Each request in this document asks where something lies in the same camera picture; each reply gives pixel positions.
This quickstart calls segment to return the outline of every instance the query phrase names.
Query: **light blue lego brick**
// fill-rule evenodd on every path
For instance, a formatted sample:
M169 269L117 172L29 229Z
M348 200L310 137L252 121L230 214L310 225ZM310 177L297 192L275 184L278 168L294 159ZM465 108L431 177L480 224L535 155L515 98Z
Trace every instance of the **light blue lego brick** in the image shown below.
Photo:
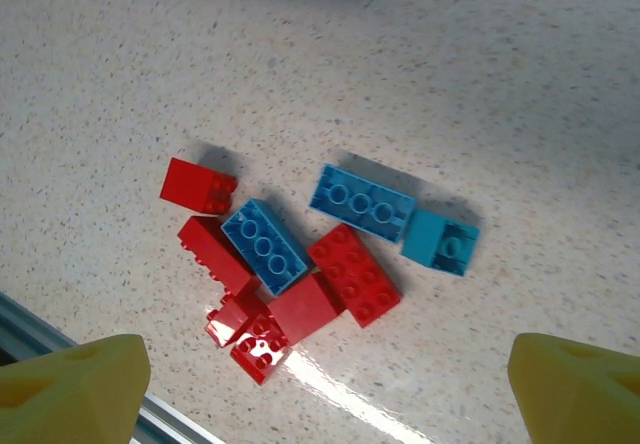
M402 239L416 200L325 164L309 206L396 243Z
M222 231L276 296L309 270L304 247L264 201L249 199Z
M479 231L431 212L417 210L409 224L402 255L431 269L463 276Z

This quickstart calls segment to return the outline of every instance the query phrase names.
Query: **white speckled surface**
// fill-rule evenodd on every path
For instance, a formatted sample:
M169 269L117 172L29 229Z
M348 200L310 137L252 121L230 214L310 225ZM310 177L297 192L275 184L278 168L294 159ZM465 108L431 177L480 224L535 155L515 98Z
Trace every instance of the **white speckled surface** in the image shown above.
M640 0L0 0L0 285L85 341L145 336L151 390L220 438L523 443L518 332L640 352ZM206 145L305 244L351 152L480 216L465 279L368 239L401 307L343 315L258 388L157 198ZM400 182L409 185L409 181Z

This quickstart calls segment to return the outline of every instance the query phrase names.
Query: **red lego brick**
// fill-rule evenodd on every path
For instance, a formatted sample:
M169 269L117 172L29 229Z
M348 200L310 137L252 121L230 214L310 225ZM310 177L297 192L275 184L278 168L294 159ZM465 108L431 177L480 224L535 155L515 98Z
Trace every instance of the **red lego brick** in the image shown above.
M254 381L262 384L290 350L291 346L275 321L262 315L251 321L231 349L231 357Z
M225 214L237 186L233 176L173 157L160 198L203 214Z
M400 302L400 292L362 244L340 224L309 249L360 327L366 327Z
M182 247L196 255L196 262L210 271L210 276L237 296L254 291L260 281L220 229L217 217L193 216L178 233Z
M252 292L241 296L226 294L220 302L220 310L213 310L207 315L209 323L205 327L219 347L234 343L252 319L268 314L266 304Z
M334 320L345 309L321 272L308 275L268 306L292 346Z

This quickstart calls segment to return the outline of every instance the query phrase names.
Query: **blue object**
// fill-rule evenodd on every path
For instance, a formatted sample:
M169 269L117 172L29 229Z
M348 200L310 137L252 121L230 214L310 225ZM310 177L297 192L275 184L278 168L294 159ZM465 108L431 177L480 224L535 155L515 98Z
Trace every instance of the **blue object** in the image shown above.
M415 212L402 255L431 269L464 276L479 231L431 212Z
M416 200L325 164L309 206L395 243L402 239Z
M249 199L222 231L275 296L309 270L304 247L264 201Z

